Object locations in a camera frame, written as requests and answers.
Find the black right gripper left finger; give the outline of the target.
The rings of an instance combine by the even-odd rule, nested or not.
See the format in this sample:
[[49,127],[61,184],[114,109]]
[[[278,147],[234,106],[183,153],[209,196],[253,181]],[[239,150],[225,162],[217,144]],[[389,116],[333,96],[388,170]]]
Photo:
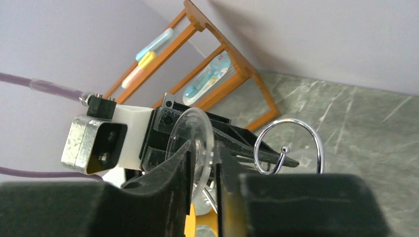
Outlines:
[[172,156],[123,189],[107,182],[4,183],[3,237],[181,237],[191,162]]

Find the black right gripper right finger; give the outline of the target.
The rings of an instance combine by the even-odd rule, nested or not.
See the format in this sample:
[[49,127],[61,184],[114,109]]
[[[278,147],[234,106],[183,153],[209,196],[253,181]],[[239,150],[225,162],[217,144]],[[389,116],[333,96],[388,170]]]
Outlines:
[[221,237],[388,237],[364,180],[352,174],[263,175],[216,145]]

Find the orange plastic wine glass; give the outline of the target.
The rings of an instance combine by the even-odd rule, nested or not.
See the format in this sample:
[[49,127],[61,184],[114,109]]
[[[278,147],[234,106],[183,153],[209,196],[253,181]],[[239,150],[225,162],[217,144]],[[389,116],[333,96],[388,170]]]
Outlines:
[[186,237],[196,236],[197,226],[207,226],[211,232],[217,237],[218,236],[218,214],[213,208],[204,215],[197,215],[194,204],[190,205],[189,215],[186,215],[184,235]]

